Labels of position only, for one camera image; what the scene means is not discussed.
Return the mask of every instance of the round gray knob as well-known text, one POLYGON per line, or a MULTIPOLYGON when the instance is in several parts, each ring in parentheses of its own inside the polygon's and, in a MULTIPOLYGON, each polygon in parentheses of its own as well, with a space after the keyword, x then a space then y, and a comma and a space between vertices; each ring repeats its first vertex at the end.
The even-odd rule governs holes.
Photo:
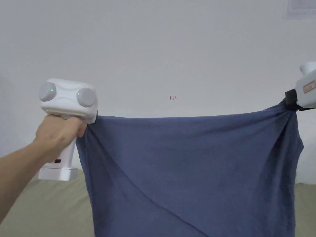
POLYGON ((83 107, 91 107, 96 99, 95 92, 90 88, 81 88, 77 93, 78 103, 83 107))
POLYGON ((45 82, 39 90, 39 99, 41 101, 52 100, 56 96, 56 86, 54 83, 45 82))

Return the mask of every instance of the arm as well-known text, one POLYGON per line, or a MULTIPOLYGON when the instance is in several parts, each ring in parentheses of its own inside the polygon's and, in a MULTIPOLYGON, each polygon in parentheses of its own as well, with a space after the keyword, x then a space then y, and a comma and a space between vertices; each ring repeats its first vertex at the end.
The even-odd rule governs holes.
POLYGON ((39 169, 57 159, 76 136, 82 137, 86 126, 78 118, 48 115, 30 145, 0 158, 0 223, 39 169))

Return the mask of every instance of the beige bedsheet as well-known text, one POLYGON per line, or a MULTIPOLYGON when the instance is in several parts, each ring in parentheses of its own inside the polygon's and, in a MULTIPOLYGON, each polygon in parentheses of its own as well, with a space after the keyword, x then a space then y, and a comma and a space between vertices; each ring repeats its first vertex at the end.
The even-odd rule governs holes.
MULTIPOLYGON (((316 237, 316 185, 295 187, 296 237, 316 237)), ((92 237, 84 175, 74 181, 33 180, 0 225, 0 237, 92 237)))

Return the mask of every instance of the hand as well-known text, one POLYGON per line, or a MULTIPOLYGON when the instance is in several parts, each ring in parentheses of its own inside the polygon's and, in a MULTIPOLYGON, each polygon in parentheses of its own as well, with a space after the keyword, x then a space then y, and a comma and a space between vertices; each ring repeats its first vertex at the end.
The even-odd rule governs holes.
POLYGON ((48 146, 52 154, 47 162, 57 159, 76 136, 82 137, 87 125, 79 118, 63 119, 54 115, 47 115, 36 131, 34 142, 48 146))

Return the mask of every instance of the blue cloth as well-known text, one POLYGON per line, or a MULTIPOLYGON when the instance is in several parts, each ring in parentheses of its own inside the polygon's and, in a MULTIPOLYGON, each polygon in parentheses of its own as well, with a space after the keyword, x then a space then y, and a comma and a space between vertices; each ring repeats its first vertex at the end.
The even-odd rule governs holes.
POLYGON ((284 102, 212 117, 98 116, 77 147, 97 237, 294 236, 303 144, 284 102))

